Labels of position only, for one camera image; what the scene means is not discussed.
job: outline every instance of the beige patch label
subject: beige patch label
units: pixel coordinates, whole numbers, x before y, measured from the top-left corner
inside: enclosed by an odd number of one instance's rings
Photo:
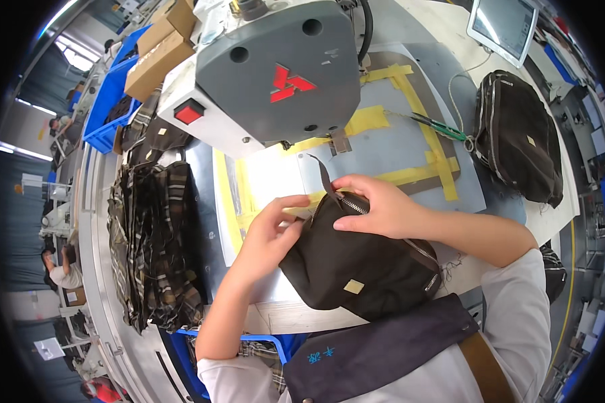
[[[351,279],[344,287],[343,289],[345,291],[349,291],[352,294],[358,294],[361,292],[361,290],[363,289],[363,287],[365,286],[365,284],[363,284],[362,282],[358,282],[354,279]]]

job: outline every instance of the navy apron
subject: navy apron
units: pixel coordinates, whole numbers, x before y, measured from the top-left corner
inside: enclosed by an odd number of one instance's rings
[[[283,367],[293,403],[336,403],[408,375],[479,330],[457,294],[310,337]]]

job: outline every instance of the red button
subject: red button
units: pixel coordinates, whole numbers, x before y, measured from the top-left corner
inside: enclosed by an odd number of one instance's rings
[[[200,117],[204,116],[204,107],[199,102],[190,98],[175,108],[174,116],[180,122],[190,125]]]

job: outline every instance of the blue crate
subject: blue crate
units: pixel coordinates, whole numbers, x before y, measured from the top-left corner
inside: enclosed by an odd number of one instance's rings
[[[106,125],[103,124],[112,107],[126,96],[123,89],[126,85],[128,70],[132,66],[132,64],[128,64],[127,69],[110,70],[106,74],[85,122],[83,140],[103,154],[112,151],[117,126],[127,125],[132,113],[141,105],[141,102],[133,98],[127,114]]]
[[[193,385],[195,391],[197,391],[203,398],[210,399],[206,386],[197,378],[197,373],[193,368],[193,364],[190,362],[190,355],[188,354],[188,347],[186,346],[187,340],[186,335],[197,336],[196,331],[188,330],[177,330],[174,334],[170,335],[171,342],[175,346],[177,355],[179,356],[179,364],[184,367],[188,380]],[[278,351],[280,361],[282,365],[285,365],[291,360],[293,354],[298,351],[300,346],[307,340],[308,334],[243,334],[240,336],[240,340],[251,340],[251,341],[267,341],[275,344],[275,349]]]
[[[148,25],[146,27],[137,29],[136,31],[132,32],[130,35],[128,35],[123,40],[123,42],[121,43],[121,47],[119,48],[119,52],[117,53],[114,60],[112,61],[112,64],[110,65],[110,69],[113,69],[115,67],[118,69],[120,67],[118,65],[121,62],[121,59],[123,59],[123,57],[129,53],[129,51],[134,49],[135,45],[137,44],[138,39],[151,26],[152,25]],[[138,59],[138,56],[134,56],[134,57],[130,58],[129,60],[125,60],[124,62],[129,62],[132,59],[134,59],[135,62],[137,62],[136,60]]]

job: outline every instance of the cable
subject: cable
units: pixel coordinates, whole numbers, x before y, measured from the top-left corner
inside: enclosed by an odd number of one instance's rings
[[[459,131],[460,131],[460,132],[462,132],[462,133],[466,133],[466,132],[464,131],[464,121],[462,120],[462,116],[461,116],[461,114],[460,114],[460,112],[459,112],[459,109],[457,108],[457,105],[455,105],[455,100],[453,99],[453,93],[452,93],[452,91],[450,90],[450,86],[451,86],[451,84],[453,83],[453,80],[454,80],[454,78],[455,78],[456,76],[461,76],[462,74],[467,73],[467,72],[469,72],[470,70],[477,69],[477,68],[478,68],[478,67],[480,67],[482,64],[484,64],[485,62],[487,62],[487,61],[488,61],[490,58],[491,58],[491,53],[489,53],[489,54],[488,54],[488,56],[486,57],[486,60],[484,60],[483,62],[481,62],[481,63],[480,63],[480,64],[478,64],[477,66],[475,66],[475,67],[471,67],[470,69],[467,69],[467,70],[464,70],[463,72],[457,73],[456,75],[452,76],[452,77],[450,78],[450,80],[448,81],[448,96],[450,96],[450,101],[451,101],[451,102],[452,102],[452,104],[453,104],[453,108],[455,108],[455,112],[457,112],[457,117],[459,118],[459,127],[458,127],[458,128],[459,128]]]
[[[565,335],[565,329],[567,328],[567,318],[569,318],[569,308],[572,305],[572,295],[573,295],[573,272],[575,271],[575,262],[576,262],[576,241],[575,234],[573,230],[573,220],[571,221],[572,225],[572,280],[569,284],[569,300],[567,301],[567,312],[565,312],[565,321],[563,322],[563,329],[560,332],[560,338],[558,339],[558,345],[556,346],[556,350],[554,351],[554,355],[551,357],[551,362],[549,363],[549,369],[547,370],[547,375],[544,377],[547,379],[549,376],[549,372],[551,372],[551,368],[554,366],[554,361],[556,360],[556,355],[558,354],[558,349],[560,348],[560,344],[563,342],[563,336]]]
[[[359,51],[358,56],[359,66],[361,66],[365,55],[368,54],[368,49],[370,49],[374,24],[374,21],[372,20],[372,10],[370,9],[368,0],[361,0],[361,6],[363,7],[363,14],[365,16],[365,34],[363,36],[363,44],[361,45],[361,50]]]

